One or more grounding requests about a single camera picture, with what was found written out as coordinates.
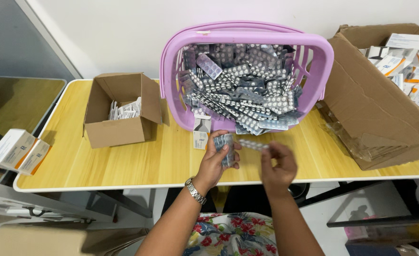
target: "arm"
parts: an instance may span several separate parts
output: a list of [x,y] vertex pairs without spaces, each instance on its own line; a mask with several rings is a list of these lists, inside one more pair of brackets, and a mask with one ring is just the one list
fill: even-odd
[[[218,130],[208,138],[207,150],[200,169],[192,180],[195,189],[202,196],[206,196],[209,189],[218,183],[222,173],[227,169],[222,168],[221,162],[229,152],[229,148],[225,145],[217,152],[213,141],[214,137],[226,133],[228,131]],[[241,146],[235,143],[235,149],[241,149]],[[239,161],[238,153],[235,153],[235,160]],[[233,167],[239,169],[238,163],[235,163]],[[135,255],[182,255],[201,207],[201,204],[190,195],[187,187],[184,187],[146,236]]]
[[[271,159],[277,160],[272,166]],[[271,142],[262,151],[262,181],[271,204],[273,226],[279,255],[324,256],[317,240],[307,226],[292,195],[288,192],[296,176],[297,166],[292,151]]]

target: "right hand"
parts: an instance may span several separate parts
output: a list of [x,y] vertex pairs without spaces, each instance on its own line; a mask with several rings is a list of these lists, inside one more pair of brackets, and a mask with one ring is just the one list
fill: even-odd
[[[277,160],[272,166],[271,159]],[[269,200],[281,199],[290,195],[288,187],[296,177],[297,165],[293,152],[279,142],[269,143],[269,149],[262,151],[262,182]]]

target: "cardboard box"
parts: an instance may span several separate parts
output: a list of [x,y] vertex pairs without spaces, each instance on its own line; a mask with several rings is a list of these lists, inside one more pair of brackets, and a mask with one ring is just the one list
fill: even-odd
[[51,146],[47,142],[37,139],[34,146],[26,154],[24,161],[19,165],[18,172],[24,175],[34,175],[50,149]]
[[[142,97],[139,117],[108,120],[112,101],[118,107]],[[84,129],[92,148],[143,142],[153,124],[161,124],[159,84],[143,73],[107,73],[95,77],[86,107]]]
[[36,138],[22,129],[10,129],[0,141],[0,168],[17,171]]
[[370,162],[354,158],[363,170],[419,160],[419,107],[358,50],[384,46],[392,33],[419,35],[419,26],[343,25],[328,40],[335,61],[324,101],[331,119],[375,152]]

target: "left hand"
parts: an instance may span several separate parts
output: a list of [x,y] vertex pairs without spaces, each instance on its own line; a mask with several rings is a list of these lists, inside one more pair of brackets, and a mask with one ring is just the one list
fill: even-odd
[[[228,145],[217,152],[216,146],[214,145],[214,138],[223,134],[227,134],[227,130],[217,130],[214,131],[208,138],[208,143],[206,153],[203,156],[202,162],[200,164],[200,169],[198,170],[197,176],[193,178],[192,183],[195,186],[195,189],[201,194],[206,195],[206,193],[212,187],[216,186],[219,182],[222,173],[230,167],[222,167],[222,160],[229,152]],[[240,150],[241,145],[234,142],[235,149]],[[235,161],[239,161],[239,154],[235,152]],[[239,169],[239,164],[235,163],[233,166],[235,169]]]

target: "open cardboard box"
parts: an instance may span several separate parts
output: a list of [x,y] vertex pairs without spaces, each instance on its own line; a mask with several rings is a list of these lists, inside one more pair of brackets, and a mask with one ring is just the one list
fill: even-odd
[[[108,120],[112,101],[117,101],[120,107],[139,96],[142,97],[139,117]],[[148,140],[151,122],[162,123],[159,84],[143,73],[107,73],[93,79],[84,120],[92,148]]]
[[384,46],[391,33],[419,35],[419,26],[343,25],[328,40],[334,49],[324,100],[334,115],[329,119],[379,152],[370,162],[354,157],[363,170],[419,160],[419,107],[358,50]]

